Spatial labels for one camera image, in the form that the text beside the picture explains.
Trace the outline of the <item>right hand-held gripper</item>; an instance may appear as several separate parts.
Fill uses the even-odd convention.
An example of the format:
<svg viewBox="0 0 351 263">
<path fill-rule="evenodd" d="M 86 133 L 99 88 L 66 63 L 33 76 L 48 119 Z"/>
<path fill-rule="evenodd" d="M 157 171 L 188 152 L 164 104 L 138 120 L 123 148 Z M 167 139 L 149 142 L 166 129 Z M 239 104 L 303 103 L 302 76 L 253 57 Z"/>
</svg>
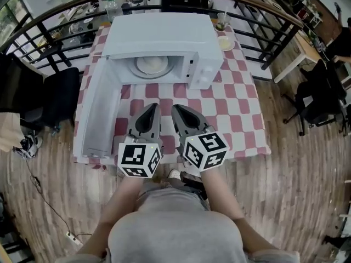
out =
<svg viewBox="0 0 351 263">
<path fill-rule="evenodd" d="M 199 172 L 223 164 L 229 151 L 227 140 L 222 133 L 209 126 L 201 113 L 188 106 L 176 104 L 172 106 L 171 116 L 180 140 L 178 152 L 185 162 Z M 202 131 L 188 135 L 188 130 Z"/>
</svg>

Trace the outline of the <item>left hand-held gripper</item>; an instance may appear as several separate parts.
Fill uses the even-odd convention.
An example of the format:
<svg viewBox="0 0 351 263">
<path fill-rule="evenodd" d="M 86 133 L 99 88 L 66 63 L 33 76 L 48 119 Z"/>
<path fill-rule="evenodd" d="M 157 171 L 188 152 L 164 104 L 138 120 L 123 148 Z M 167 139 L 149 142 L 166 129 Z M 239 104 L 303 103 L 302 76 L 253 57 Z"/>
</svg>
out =
<svg viewBox="0 0 351 263">
<path fill-rule="evenodd" d="M 125 176 L 152 178 L 163 157 L 161 109 L 152 103 L 135 113 L 128 134 L 118 146 L 117 166 Z"/>
</svg>

